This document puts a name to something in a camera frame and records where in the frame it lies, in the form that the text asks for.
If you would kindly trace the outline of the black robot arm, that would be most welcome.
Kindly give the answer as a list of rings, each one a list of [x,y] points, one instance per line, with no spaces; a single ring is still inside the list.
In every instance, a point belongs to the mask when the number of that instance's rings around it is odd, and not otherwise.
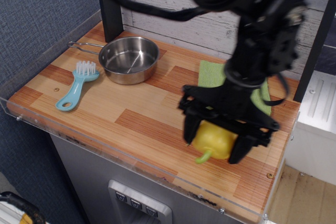
[[[252,102],[266,78],[280,76],[297,58],[296,35],[305,0],[194,0],[207,11],[240,16],[236,49],[224,67],[219,87],[184,86],[180,109],[184,139],[191,143],[203,120],[237,135],[229,163],[239,163],[255,146],[267,146],[279,124]]]

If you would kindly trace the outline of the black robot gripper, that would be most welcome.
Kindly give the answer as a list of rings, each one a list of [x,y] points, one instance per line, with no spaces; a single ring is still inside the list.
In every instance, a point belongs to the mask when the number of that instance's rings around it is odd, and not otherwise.
[[[200,123],[207,120],[237,134],[228,162],[238,164],[255,146],[268,146],[279,124],[259,110],[251,100],[267,78],[227,75],[221,86],[206,88],[184,85],[179,109],[185,115],[184,140],[191,144]]]

